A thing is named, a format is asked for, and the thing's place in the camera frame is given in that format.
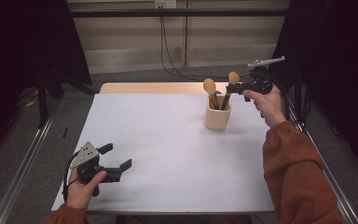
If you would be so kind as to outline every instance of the hand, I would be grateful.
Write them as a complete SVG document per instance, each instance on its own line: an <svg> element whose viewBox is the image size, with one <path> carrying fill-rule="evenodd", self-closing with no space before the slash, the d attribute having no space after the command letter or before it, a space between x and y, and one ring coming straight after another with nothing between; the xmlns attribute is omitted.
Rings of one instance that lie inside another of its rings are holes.
<svg viewBox="0 0 358 224"><path fill-rule="evenodd" d="M87 185L85 185L82 184L80 180L76 180L79 178L79 174L77 173L77 168L73 169L71 177L69 177L69 183L73 180L76 181L69 186L66 205L77 209L87 210L92 197L92 192L98 184L103 181L106 175L106 171L101 171L94 176Z"/></svg>
<svg viewBox="0 0 358 224"><path fill-rule="evenodd" d="M243 91L244 96L255 101L255 107L261 112L267 125L272 128L277 124L286 121L282 112L281 92L274 85L268 94L261 94L255 91Z"/></svg>

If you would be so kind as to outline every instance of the white tabletop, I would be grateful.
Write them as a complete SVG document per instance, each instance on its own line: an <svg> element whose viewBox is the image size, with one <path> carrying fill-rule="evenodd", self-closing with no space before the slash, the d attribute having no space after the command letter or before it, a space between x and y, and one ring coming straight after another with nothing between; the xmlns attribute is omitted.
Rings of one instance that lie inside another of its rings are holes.
<svg viewBox="0 0 358 224"><path fill-rule="evenodd" d="M120 214L215 214L273 211L263 177L268 126L253 103L231 96L224 131L203 124L207 94L95 95L75 151L113 143L104 167L132 159L118 183L100 184L89 211ZM63 203L62 190L52 210Z"/></svg>

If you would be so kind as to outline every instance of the black horizontal bar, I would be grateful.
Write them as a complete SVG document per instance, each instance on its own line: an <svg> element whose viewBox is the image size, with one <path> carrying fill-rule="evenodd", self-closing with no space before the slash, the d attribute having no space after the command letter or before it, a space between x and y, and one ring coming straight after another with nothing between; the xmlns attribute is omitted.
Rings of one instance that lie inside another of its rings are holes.
<svg viewBox="0 0 358 224"><path fill-rule="evenodd" d="M121 9L121 10L84 10L73 9L69 12L33 11L31 15L64 16L72 18L109 18L109 17L289 17L315 14L311 10L288 9Z"/></svg>

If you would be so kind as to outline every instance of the sleeve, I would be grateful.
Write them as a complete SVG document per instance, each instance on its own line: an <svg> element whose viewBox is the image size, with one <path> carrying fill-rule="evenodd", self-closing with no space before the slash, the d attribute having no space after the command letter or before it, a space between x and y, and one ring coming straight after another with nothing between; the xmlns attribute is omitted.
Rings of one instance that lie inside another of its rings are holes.
<svg viewBox="0 0 358 224"><path fill-rule="evenodd" d="M267 132L263 166L279 223L346 223L319 152L289 121Z"/></svg>
<svg viewBox="0 0 358 224"><path fill-rule="evenodd" d="M63 203L57 211L51 213L43 220L42 224L85 224L87 223L87 211L68 207Z"/></svg>

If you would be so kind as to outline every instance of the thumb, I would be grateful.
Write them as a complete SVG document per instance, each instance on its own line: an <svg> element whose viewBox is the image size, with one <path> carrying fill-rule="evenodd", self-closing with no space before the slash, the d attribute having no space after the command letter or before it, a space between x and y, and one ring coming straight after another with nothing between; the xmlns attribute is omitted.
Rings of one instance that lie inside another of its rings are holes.
<svg viewBox="0 0 358 224"><path fill-rule="evenodd" d="M87 186L90 187L91 189L95 189L98 186L98 184L100 184L103 181L106 175L107 175L106 171L99 172L91 179L91 181L88 183Z"/></svg>
<svg viewBox="0 0 358 224"><path fill-rule="evenodd" d="M261 93L258 93L256 91L243 91L242 94L248 98L251 98L252 100L256 101L257 99L260 99L260 97L262 97Z"/></svg>

